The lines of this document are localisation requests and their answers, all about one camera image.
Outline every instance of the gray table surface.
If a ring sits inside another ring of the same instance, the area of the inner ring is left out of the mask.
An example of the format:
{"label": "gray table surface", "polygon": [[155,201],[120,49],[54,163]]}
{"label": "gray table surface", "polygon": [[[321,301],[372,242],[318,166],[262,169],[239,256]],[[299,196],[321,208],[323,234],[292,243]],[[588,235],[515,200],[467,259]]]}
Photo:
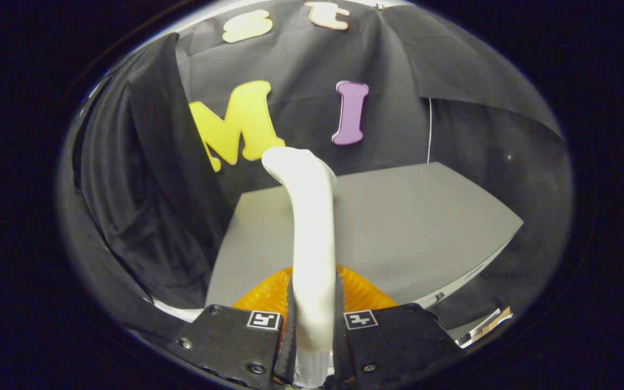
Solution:
{"label": "gray table surface", "polygon": [[[523,224],[495,197],[439,163],[339,176],[334,220],[337,264],[398,304],[465,276]],[[285,188],[244,193],[206,304],[231,306],[292,264],[293,211]]]}

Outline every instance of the orange bellows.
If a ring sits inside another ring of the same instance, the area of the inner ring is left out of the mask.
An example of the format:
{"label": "orange bellows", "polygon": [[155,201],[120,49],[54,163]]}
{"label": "orange bellows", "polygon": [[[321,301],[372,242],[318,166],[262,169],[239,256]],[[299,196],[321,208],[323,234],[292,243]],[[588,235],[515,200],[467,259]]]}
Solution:
{"label": "orange bellows", "polygon": [[[343,284],[343,311],[345,313],[391,308],[397,305],[389,296],[359,274],[340,265],[336,265],[336,269],[339,271]],[[233,308],[281,313],[283,315],[282,330],[285,330],[288,281],[292,274],[293,268],[288,267],[267,277],[233,304]]]}

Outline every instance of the foam letter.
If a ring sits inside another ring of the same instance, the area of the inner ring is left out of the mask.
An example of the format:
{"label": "foam letter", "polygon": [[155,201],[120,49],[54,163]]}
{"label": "foam letter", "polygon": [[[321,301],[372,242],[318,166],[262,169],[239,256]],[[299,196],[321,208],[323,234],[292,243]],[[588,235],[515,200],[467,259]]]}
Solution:
{"label": "foam letter", "polygon": [[225,119],[219,118],[200,101],[189,104],[213,170],[220,171],[220,160],[211,155],[208,146],[230,165],[235,165],[240,134],[245,140],[242,156],[250,161],[262,158],[268,148],[285,146],[285,141],[276,136],[271,124],[267,106],[270,91],[271,85],[262,80],[235,87],[230,94]]}
{"label": "foam letter", "polygon": [[339,8],[336,3],[327,2],[305,2],[307,7],[312,7],[310,11],[310,20],[316,25],[326,27],[331,30],[347,30],[348,24],[340,20],[336,20],[336,14],[342,14],[345,16],[351,15],[349,10]]}
{"label": "foam letter", "polygon": [[357,82],[339,81],[336,91],[341,95],[341,119],[339,130],[331,136],[331,141],[336,145],[354,144],[362,140],[362,102],[369,93],[369,87]]}
{"label": "foam letter", "polygon": [[237,15],[223,25],[223,40],[228,43],[258,37],[270,32],[273,22],[265,10],[256,10]]}

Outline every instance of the white curved handle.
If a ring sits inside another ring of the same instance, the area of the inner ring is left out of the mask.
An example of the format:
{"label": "white curved handle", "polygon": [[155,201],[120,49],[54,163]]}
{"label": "white curved handle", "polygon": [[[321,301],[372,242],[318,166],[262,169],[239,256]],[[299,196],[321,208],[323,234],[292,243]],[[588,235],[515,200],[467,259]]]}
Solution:
{"label": "white curved handle", "polygon": [[265,151],[262,164],[292,203],[297,359],[304,387],[318,387],[326,379],[334,340],[336,175],[310,151],[285,146]]}

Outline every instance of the purple letter i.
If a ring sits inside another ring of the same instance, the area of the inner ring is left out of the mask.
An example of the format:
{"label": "purple letter i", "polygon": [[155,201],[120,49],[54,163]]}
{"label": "purple letter i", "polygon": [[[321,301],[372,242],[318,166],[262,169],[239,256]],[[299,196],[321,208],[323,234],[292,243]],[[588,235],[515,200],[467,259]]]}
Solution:
{"label": "purple letter i", "polygon": [[339,81],[336,91],[341,95],[341,119],[339,130],[331,136],[331,141],[336,145],[354,144],[362,140],[362,101],[369,93],[369,87],[357,82]]}

